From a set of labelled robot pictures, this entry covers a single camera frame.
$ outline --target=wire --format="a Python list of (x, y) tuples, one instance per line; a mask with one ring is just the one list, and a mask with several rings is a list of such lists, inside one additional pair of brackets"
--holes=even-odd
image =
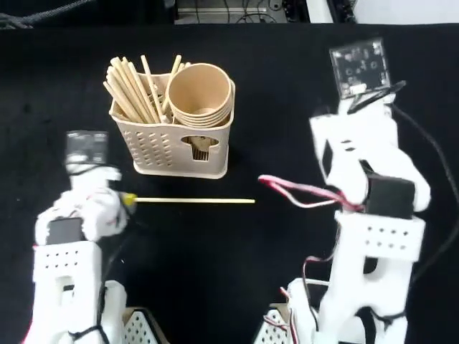
[(240, 17), (240, 20), (244, 19), (244, 21), (247, 23), (247, 18), (250, 19), (250, 21), (253, 23), (253, 19), (251, 16), (247, 17), (247, 8), (249, 6), (250, 0), (247, 0), (247, 3), (245, 3), (245, 0), (242, 0), (241, 7), (242, 10), (244, 11), (244, 14)]
[(268, 0), (268, 7), (271, 11), (277, 12), (282, 9), (282, 6), (278, 6), (277, 4), (275, 6), (277, 6), (277, 8), (273, 7), (273, 5), (271, 4), (271, 0)]
[(390, 95), (391, 93), (399, 92), (406, 84), (407, 84), (407, 82), (404, 81), (404, 80), (399, 81), (395, 85), (392, 85), (391, 87), (378, 92), (374, 96), (372, 96), (372, 97), (370, 97), (368, 99), (365, 99), (362, 102), (358, 102), (359, 99), (361, 98), (361, 95), (357, 95), (355, 97), (355, 99), (354, 99), (354, 102), (352, 103), (351, 107), (349, 108), (349, 110), (347, 112), (348, 115), (352, 115), (352, 114), (362, 110), (363, 108), (366, 108), (368, 105), (376, 102), (377, 100), (380, 100), (380, 99), (386, 97), (387, 95)]
[(287, 331), (287, 324), (278, 324), (266, 315), (263, 315), (263, 321), (271, 326), (274, 326), (275, 328), (280, 328), (282, 331)]
[(277, 23), (277, 21), (269, 14), (266, 14), (266, 13), (250, 13), (250, 14), (245, 14), (245, 15), (241, 16), (236, 21), (236, 24), (239, 24), (242, 20), (245, 20), (247, 18), (252, 18), (253, 16), (267, 16), (268, 18), (270, 18), (272, 20), (272, 23)]
[(258, 181), (268, 185), (269, 187), (275, 189), (277, 192), (280, 192), (283, 196), (287, 197), (292, 203), (301, 208), (315, 208), (317, 206), (324, 206), (331, 204), (330, 203), (316, 203), (316, 204), (302, 204), (300, 201), (296, 200), (288, 191), (285, 189), (304, 191), (316, 196), (320, 196), (326, 199), (329, 199), (334, 202), (338, 202), (343, 205), (344, 208), (358, 211), (363, 208), (362, 205), (351, 204), (344, 196), (334, 193), (333, 191), (327, 190), (326, 188), (319, 188), (313, 185), (293, 183), (291, 181), (286, 181), (275, 176), (261, 175), (258, 177)]
[(277, 192), (279, 192), (279, 194), (285, 196), (290, 202), (292, 202), (294, 205), (296, 205), (299, 208), (312, 209), (312, 208), (317, 208), (319, 206), (328, 206), (330, 204), (336, 203), (336, 201), (330, 200), (330, 201), (322, 201), (322, 202), (305, 204), (305, 203), (301, 203), (290, 192), (288, 192), (282, 186), (280, 186), (280, 185), (278, 185), (276, 183), (268, 183), (268, 186), (271, 187), (272, 189), (276, 190)]
[(198, 24), (201, 24), (201, 20), (199, 19), (199, 11), (198, 11), (198, 0), (194, 0), (194, 11), (196, 12), (196, 19)]
[(261, 3), (264, 2), (264, 0), (259, 0), (257, 2), (257, 13), (258, 13), (258, 20), (261, 22), (261, 13), (260, 13), (260, 5)]
[(81, 176), (82, 174), (95, 170), (97, 168), (102, 168), (102, 167), (113, 167), (112, 165), (109, 165), (107, 163), (99, 163), (94, 165), (93, 163), (66, 163), (66, 165), (91, 165), (91, 167), (86, 168), (85, 170), (77, 171), (77, 172), (69, 172), (68, 176), (70, 177), (75, 177), (75, 176)]
[[(434, 148), (435, 152), (438, 155), (438, 158), (440, 159), (440, 162), (442, 164), (443, 170), (446, 175), (446, 179), (448, 180), (451, 191), (453, 192), (455, 202), (458, 206), (459, 209), (459, 190), (456, 185), (456, 182), (454, 180), (453, 172), (451, 171), (451, 167), (446, 159), (445, 154), (443, 153), (442, 148), (440, 147), (440, 144), (430, 135), (413, 117), (408, 115), (405, 111), (400, 110), (396, 105), (391, 104), (390, 107), (395, 111), (396, 114), (398, 114), (400, 117), (404, 118), (411, 126), (413, 126), (421, 136), (428, 142), (430, 145)], [(439, 258), (451, 248), (453, 245), (453, 242), (458, 238), (459, 235), (459, 217), (456, 220), (453, 230), (451, 231), (449, 237), (440, 245), (438, 250), (431, 256), (429, 257), (420, 267), (417, 268), (416, 272), (413, 275), (412, 282), (418, 281), (421, 276), (431, 267), (434, 265), (434, 263), (439, 260)]]
[(228, 6), (228, 1), (227, 0), (223, 0), (223, 3), (224, 3), (224, 7), (227, 9), (227, 24), (229, 24), (230, 22), (230, 7)]
[(304, 260), (303, 268), (301, 270), (301, 277), (302, 277), (302, 280), (303, 280), (304, 292), (306, 294), (306, 298), (308, 299), (309, 310), (311, 311), (311, 314), (313, 316), (314, 323), (316, 324), (316, 330), (317, 331), (318, 331), (318, 321), (317, 321), (317, 317), (316, 317), (316, 314), (314, 312), (313, 306), (311, 304), (311, 294), (309, 292), (308, 283), (306, 282), (306, 265), (309, 262), (311, 262), (311, 263), (312, 262), (318, 262), (318, 263), (330, 262), (333, 259), (333, 256), (335, 255), (335, 250), (336, 250), (336, 246), (338, 245), (340, 232), (341, 232), (341, 230), (340, 230), (340, 228), (338, 226), (337, 229), (336, 229), (335, 244), (333, 246), (333, 249), (331, 250), (330, 255), (327, 258), (320, 258), (320, 257), (316, 257), (316, 256), (308, 256)]
[(94, 1), (95, 0), (78, 0), (71, 4), (57, 7), (56, 9), (30, 14), (29, 16), (10, 16), (0, 13), (0, 29), (32, 29), (33, 24), (67, 13), (77, 7)]

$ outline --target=circuit board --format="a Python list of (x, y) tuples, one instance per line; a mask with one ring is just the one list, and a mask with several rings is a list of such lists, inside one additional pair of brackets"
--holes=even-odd
[(330, 55), (341, 99), (390, 87), (382, 39), (331, 49)]

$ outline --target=black cable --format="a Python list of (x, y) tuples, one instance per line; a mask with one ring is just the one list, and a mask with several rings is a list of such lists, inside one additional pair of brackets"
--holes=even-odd
[(94, 1), (95, 0), (78, 0), (71, 4), (57, 7), (56, 9), (30, 14), (29, 16), (10, 16), (0, 13), (0, 29), (32, 29), (33, 24), (67, 13), (77, 7)]
[(264, 2), (264, 0), (259, 0), (257, 2), (257, 13), (258, 13), (258, 20), (261, 22), (261, 13), (260, 13), (260, 5), (261, 3)]
[(376, 102), (377, 100), (380, 100), (380, 99), (386, 97), (387, 95), (389, 95), (391, 93), (399, 92), (406, 84), (407, 84), (407, 82), (404, 81), (404, 80), (399, 81), (395, 85), (392, 85), (391, 87), (378, 92), (373, 97), (365, 99), (362, 102), (358, 102), (361, 96), (357, 95), (356, 98), (355, 98), (355, 101), (352, 103), (351, 107), (349, 108), (349, 110), (347, 112), (348, 115), (352, 115), (353, 113), (356, 113), (356, 112), (360, 111), (361, 109), (366, 108), (368, 105)]
[(271, 0), (268, 0), (268, 7), (271, 11), (274, 11), (274, 12), (280, 11), (282, 9), (282, 6), (278, 6), (277, 9), (275, 9), (273, 5), (271, 4)]
[[(438, 155), (438, 158), (440, 159), (440, 162), (443, 167), (443, 171), (445, 172), (446, 179), (448, 180), (451, 190), (454, 195), (454, 199), (456, 201), (456, 204), (459, 209), (459, 190), (456, 185), (456, 182), (454, 180), (453, 172), (451, 171), (451, 167), (448, 164), (448, 161), (446, 159), (445, 154), (443, 153), (442, 148), (440, 147), (440, 144), (430, 135), (413, 117), (408, 115), (405, 111), (400, 110), (396, 105), (391, 104), (391, 108), (395, 111), (396, 114), (398, 114), (400, 117), (404, 118), (411, 126), (413, 126), (421, 136), (428, 142), (430, 145), (434, 148), (435, 152)], [(431, 256), (429, 257), (420, 267), (416, 269), (416, 272), (413, 275), (412, 282), (418, 281), (421, 276), (427, 271), (429, 267), (434, 265), (437, 260), (444, 254), (447, 250), (451, 248), (453, 245), (453, 242), (458, 238), (459, 235), (459, 217), (456, 220), (453, 230), (451, 231), (450, 236), (440, 245), (438, 250)]]
[(199, 19), (199, 11), (198, 11), (198, 0), (194, 0), (194, 11), (196, 12), (196, 19), (198, 24), (201, 24), (201, 20)]
[(250, 0), (247, 0), (247, 3), (245, 3), (245, 0), (242, 0), (241, 7), (242, 7), (242, 10), (244, 11), (244, 14), (236, 21), (236, 23), (238, 23), (239, 20), (243, 20), (243, 19), (247, 23), (247, 18), (249, 18), (252, 23), (254, 22), (252, 17), (247, 16), (247, 8), (249, 6), (249, 2)]
[(113, 167), (112, 165), (109, 165), (107, 163), (99, 163), (99, 164), (93, 164), (93, 163), (67, 163), (66, 165), (92, 165), (91, 167), (86, 168), (85, 170), (81, 170), (78, 172), (68, 172), (68, 176), (74, 177), (74, 176), (81, 176), (82, 174), (95, 170), (96, 168), (101, 168), (101, 167)]
[(266, 13), (251, 13), (251, 14), (246, 14), (244, 16), (241, 16), (237, 21), (236, 24), (240, 23), (243, 19), (250, 18), (251, 16), (267, 16), (272, 20), (272, 23), (277, 23), (277, 21), (269, 14)]
[(230, 7), (228, 6), (227, 0), (223, 0), (223, 2), (224, 2), (224, 6), (227, 9), (227, 24), (229, 24), (229, 22), (230, 22), (230, 18), (229, 18), (230, 17)]

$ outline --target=yellow tip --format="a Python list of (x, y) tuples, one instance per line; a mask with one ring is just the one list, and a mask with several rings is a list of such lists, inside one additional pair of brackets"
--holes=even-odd
[(123, 202), (126, 206), (132, 206), (137, 199), (137, 195), (134, 193), (125, 193), (123, 195)]

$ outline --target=cup rim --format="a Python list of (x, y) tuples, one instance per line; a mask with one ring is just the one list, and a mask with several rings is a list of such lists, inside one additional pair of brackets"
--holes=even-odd
[[(193, 68), (193, 67), (199, 67), (199, 66), (206, 66), (206, 67), (212, 67), (216, 70), (219, 70), (224, 76), (225, 76), (225, 79), (227, 81), (227, 84), (228, 84), (228, 92), (226, 94), (226, 97), (224, 99), (224, 101), (222, 102), (222, 104), (212, 110), (212, 111), (208, 111), (206, 113), (200, 113), (200, 114), (193, 114), (193, 113), (187, 113), (185, 111), (182, 111), (180, 109), (178, 109), (171, 101), (171, 98), (169, 97), (169, 89), (170, 89), (170, 85), (172, 84), (172, 82), (174, 82), (174, 79), (180, 75), (182, 72), (185, 72), (187, 71), (189, 68)], [(169, 83), (169, 87), (167, 87), (166, 89), (166, 98), (169, 99), (169, 105), (171, 106), (171, 109), (172, 109), (172, 112), (175, 113), (176, 111), (177, 112), (180, 112), (181, 114), (184, 114), (185, 116), (189, 116), (189, 117), (207, 117), (209, 115), (212, 115), (213, 113), (216, 113), (218, 111), (220, 111), (229, 101), (230, 101), (230, 98), (231, 98), (231, 94), (232, 94), (233, 90), (232, 90), (232, 84), (231, 84), (231, 79), (230, 77), (228, 76), (228, 74), (220, 67), (216, 66), (215, 64), (210, 64), (210, 63), (194, 63), (192, 64), (191, 66), (187, 67), (187, 68), (184, 68), (182, 69), (180, 72), (177, 72), (171, 79), (170, 83)]]

